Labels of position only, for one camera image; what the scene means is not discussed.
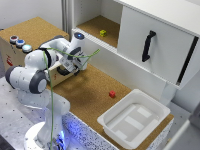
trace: door handle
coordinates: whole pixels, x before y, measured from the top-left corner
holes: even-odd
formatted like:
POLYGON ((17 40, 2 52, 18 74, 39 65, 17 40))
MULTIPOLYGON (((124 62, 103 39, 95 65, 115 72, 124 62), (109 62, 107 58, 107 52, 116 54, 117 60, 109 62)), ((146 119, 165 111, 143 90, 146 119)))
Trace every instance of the door handle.
POLYGON ((151 45, 151 38, 154 36, 156 36, 156 32, 150 31, 149 35, 146 38, 145 45, 144 45, 144 51, 142 54, 142 62, 145 62, 150 58, 150 56, 148 55, 148 52, 149 52, 149 47, 151 45))

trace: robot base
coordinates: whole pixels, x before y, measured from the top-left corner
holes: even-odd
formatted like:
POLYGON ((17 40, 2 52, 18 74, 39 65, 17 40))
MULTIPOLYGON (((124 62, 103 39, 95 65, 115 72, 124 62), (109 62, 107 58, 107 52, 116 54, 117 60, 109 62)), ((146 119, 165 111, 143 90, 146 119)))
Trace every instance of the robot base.
MULTIPOLYGON (((35 137, 37 136, 38 132, 40 131, 40 129, 43 127, 44 125, 44 122, 41 122, 41 123, 38 123, 34 126, 32 126, 27 132, 26 132, 26 135, 25 135, 25 138, 24 138, 24 149, 25 150, 49 150, 49 148, 40 148, 36 143, 35 143, 35 137)), ((66 135, 66 140, 68 143, 65 143, 66 144, 66 147, 68 147, 69 145, 69 136, 66 135)))

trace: cardboard box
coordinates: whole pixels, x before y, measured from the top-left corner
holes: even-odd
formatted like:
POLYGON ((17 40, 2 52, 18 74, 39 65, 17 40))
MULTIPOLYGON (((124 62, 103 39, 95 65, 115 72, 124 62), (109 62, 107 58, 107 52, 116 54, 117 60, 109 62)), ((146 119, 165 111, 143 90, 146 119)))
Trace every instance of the cardboard box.
MULTIPOLYGON (((10 66, 25 65, 24 58, 26 54, 24 54, 21 49, 17 49, 15 45, 10 44, 10 36, 12 35, 17 35, 20 39, 25 40, 26 44, 32 46, 33 50, 37 49, 42 43, 57 35, 62 35, 65 39, 69 40, 69 34, 46 22, 40 17, 30 19, 2 30, 0 31, 0 51, 5 70, 10 66)), ((72 76, 72 74, 68 76, 60 75, 57 72, 57 67, 59 66, 53 66, 50 68, 53 86, 72 76)))

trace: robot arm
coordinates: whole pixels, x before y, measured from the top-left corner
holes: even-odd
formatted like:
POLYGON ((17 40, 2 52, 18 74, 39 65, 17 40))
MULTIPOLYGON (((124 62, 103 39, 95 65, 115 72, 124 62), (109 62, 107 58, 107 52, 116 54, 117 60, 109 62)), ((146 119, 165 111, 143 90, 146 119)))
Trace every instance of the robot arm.
POLYGON ((85 70, 87 68, 87 63, 85 63, 87 58, 80 58, 80 56, 86 56, 82 50, 82 47, 85 43, 84 40, 84 35, 78 32, 74 33, 71 43, 63 36, 59 35, 43 43, 39 49, 53 48, 59 50, 56 52, 56 54, 59 57, 59 62, 65 67, 65 69, 62 70, 60 67, 58 67, 57 71, 64 76, 68 75, 69 73, 74 73, 74 75, 77 75, 80 70, 85 70))

